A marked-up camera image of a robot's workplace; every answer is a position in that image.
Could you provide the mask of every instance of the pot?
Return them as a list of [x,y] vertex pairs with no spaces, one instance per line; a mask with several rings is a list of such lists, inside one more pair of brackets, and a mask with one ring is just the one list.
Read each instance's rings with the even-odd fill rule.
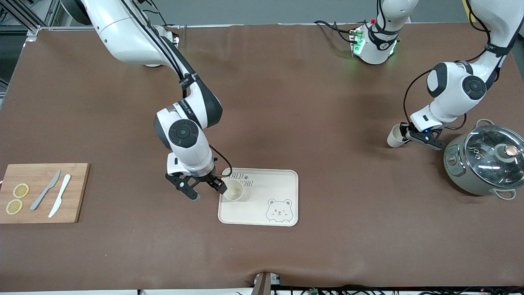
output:
[[[481,122],[488,125],[479,126]],[[461,189],[479,196],[512,200],[524,185],[524,140],[487,119],[452,140],[444,151],[444,167]]]

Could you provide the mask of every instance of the pot lid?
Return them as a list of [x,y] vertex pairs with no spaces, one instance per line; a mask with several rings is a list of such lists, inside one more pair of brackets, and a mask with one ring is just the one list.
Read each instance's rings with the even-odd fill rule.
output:
[[475,128],[466,137],[466,162],[483,181],[502,189],[524,184],[524,140],[496,125]]

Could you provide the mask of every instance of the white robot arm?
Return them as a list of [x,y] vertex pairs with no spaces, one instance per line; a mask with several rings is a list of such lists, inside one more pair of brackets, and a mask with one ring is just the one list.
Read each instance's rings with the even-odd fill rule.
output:
[[91,22],[100,40],[118,60],[133,65],[164,65],[179,76],[183,98],[157,112],[154,128],[168,155],[166,178],[189,199],[200,198],[193,188],[207,182],[220,193],[227,187],[215,174],[212,151],[203,129],[215,125],[222,106],[176,46],[171,32],[153,26],[138,8],[140,0],[61,0],[82,23]]
[[350,33],[352,53],[364,62],[378,65],[393,54],[397,37],[419,0],[377,0],[374,22]]
[[438,139],[443,127],[475,107],[493,85],[499,70],[515,43],[524,19],[522,0],[469,0],[473,14],[488,24],[490,33],[485,51],[476,62],[441,62],[428,74],[428,93],[433,102],[413,113],[400,125],[402,139],[388,143],[398,147],[408,140],[435,150],[445,147]]

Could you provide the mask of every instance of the cup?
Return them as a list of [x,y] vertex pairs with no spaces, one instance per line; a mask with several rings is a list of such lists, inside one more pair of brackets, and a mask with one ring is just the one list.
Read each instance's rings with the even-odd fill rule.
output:
[[408,139],[405,139],[400,133],[400,124],[396,124],[391,129],[391,132],[388,135],[388,144],[392,148],[398,148],[399,146],[408,142]]
[[226,182],[226,186],[227,186],[227,189],[225,193],[223,194],[223,196],[226,199],[228,199],[229,201],[236,202],[236,201],[241,201],[242,199],[245,198],[244,187],[240,182],[236,180],[231,180],[231,181]]

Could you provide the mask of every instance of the pot handle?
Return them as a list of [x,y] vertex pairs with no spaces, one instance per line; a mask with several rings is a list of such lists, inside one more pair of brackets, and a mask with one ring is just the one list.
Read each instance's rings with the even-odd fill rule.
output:
[[475,128],[478,128],[478,125],[481,123],[481,122],[486,122],[488,123],[489,125],[495,125],[495,123],[493,123],[492,120],[488,120],[488,119],[480,119],[477,121],[477,123],[475,124]]
[[[492,189],[489,190],[489,192],[494,194],[495,196],[497,196],[499,199],[502,199],[502,200],[505,200],[505,201],[510,201],[510,200],[514,199],[515,196],[517,195],[517,193],[515,192],[515,189],[496,189],[496,188],[492,188]],[[504,198],[499,193],[511,193],[511,197]]]

